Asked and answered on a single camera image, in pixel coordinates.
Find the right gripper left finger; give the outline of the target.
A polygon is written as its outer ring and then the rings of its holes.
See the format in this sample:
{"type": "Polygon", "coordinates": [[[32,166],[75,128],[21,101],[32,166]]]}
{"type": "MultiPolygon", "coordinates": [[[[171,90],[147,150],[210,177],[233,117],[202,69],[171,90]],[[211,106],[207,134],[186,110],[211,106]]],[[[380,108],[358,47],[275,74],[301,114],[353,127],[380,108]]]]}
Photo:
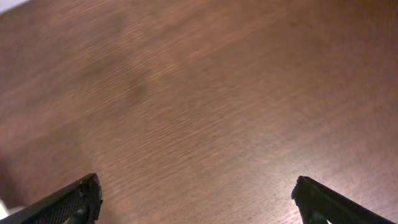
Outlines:
{"type": "Polygon", "coordinates": [[[72,184],[1,220],[1,224],[95,224],[103,203],[97,174],[72,184]]]}

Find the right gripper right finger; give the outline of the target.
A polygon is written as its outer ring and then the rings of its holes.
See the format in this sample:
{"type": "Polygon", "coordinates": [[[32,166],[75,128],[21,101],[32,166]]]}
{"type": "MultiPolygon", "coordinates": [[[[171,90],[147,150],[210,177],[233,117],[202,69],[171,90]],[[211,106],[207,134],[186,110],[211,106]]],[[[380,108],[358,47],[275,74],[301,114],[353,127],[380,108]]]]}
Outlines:
{"type": "Polygon", "coordinates": [[[394,224],[307,176],[299,176],[291,194],[303,224],[394,224]]]}

